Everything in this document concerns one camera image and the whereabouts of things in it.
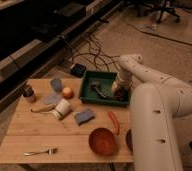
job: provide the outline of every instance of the blue sponge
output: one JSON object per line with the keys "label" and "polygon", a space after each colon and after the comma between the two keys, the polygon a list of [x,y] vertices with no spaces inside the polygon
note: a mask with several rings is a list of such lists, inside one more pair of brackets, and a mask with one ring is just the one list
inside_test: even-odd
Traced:
{"label": "blue sponge", "polygon": [[78,125],[81,125],[85,122],[88,122],[89,120],[93,119],[94,113],[90,109],[86,109],[84,112],[77,113],[75,115],[75,119]]}

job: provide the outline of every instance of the desk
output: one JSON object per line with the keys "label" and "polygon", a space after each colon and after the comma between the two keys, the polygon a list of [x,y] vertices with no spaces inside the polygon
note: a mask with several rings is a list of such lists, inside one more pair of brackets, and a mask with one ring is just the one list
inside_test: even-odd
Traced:
{"label": "desk", "polygon": [[[64,86],[74,90],[75,96],[68,100],[73,112],[59,121],[52,114],[31,113],[30,109],[42,105],[43,97],[52,93],[50,79],[31,79],[28,81],[37,96],[37,102],[29,104],[20,98],[12,121],[0,146],[0,164],[29,163],[130,163],[133,156],[126,146],[125,136],[130,129],[130,115],[127,108],[83,104],[78,99],[81,79],[62,79]],[[74,114],[90,108],[95,119],[78,126]],[[98,127],[105,127],[114,132],[115,128],[107,111],[114,111],[120,124],[120,134],[115,136],[118,152],[113,156],[102,157],[89,148],[89,134]],[[43,151],[57,147],[54,155],[40,154],[23,156],[29,151]]]}

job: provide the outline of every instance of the apple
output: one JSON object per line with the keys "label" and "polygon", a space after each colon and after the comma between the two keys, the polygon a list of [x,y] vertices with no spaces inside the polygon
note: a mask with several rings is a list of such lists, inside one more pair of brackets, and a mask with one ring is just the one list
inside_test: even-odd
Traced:
{"label": "apple", "polygon": [[70,99],[74,96],[73,90],[70,87],[65,87],[62,89],[62,96],[66,99]]}

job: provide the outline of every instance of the green bin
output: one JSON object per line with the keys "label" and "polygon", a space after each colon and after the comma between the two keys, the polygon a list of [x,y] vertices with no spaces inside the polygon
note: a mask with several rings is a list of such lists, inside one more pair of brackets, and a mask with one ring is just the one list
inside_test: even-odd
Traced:
{"label": "green bin", "polygon": [[99,72],[99,71],[86,71],[84,78],[82,79],[79,99],[83,103],[94,103],[101,105],[112,105],[112,106],[127,106],[130,104],[131,92],[128,92],[128,96],[124,101],[118,100],[106,100],[98,97],[97,93],[92,90],[91,82],[98,81],[101,83],[102,92],[105,95],[113,97],[114,94],[111,91],[113,82],[116,79],[117,73],[115,72]]}

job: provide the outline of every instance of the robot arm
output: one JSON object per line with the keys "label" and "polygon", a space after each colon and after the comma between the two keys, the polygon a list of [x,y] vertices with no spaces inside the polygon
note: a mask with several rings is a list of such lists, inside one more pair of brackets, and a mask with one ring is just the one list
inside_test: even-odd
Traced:
{"label": "robot arm", "polygon": [[136,171],[182,171],[172,117],[192,113],[192,87],[143,66],[141,55],[123,55],[118,63],[114,88],[129,88],[132,75],[144,82],[130,103]]}

